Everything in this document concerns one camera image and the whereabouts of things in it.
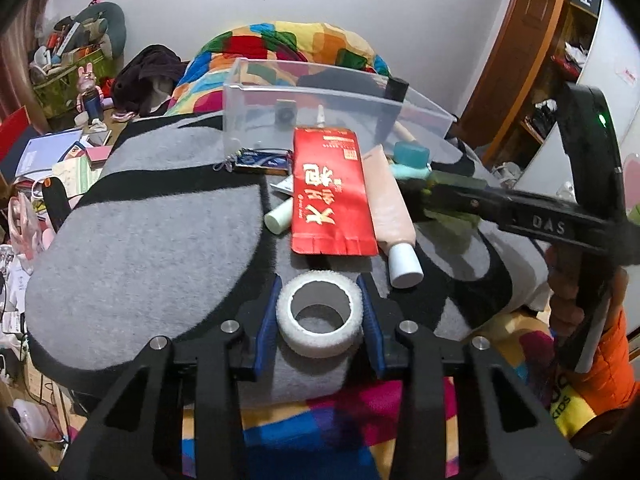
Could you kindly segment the right hand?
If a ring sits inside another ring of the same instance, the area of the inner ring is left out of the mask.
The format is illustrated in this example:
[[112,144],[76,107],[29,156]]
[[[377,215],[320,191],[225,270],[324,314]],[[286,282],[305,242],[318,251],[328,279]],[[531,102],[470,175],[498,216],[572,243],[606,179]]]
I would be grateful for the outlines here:
[[[549,267],[548,285],[552,291],[550,304],[551,329],[562,337],[568,337],[582,324],[585,313],[576,306],[578,293],[575,271],[568,268],[563,270],[558,263],[558,251],[550,246],[546,250],[546,261]],[[618,268],[610,283],[610,306],[608,317],[604,323],[604,330],[610,330],[617,325],[628,286],[628,274],[624,268]]]

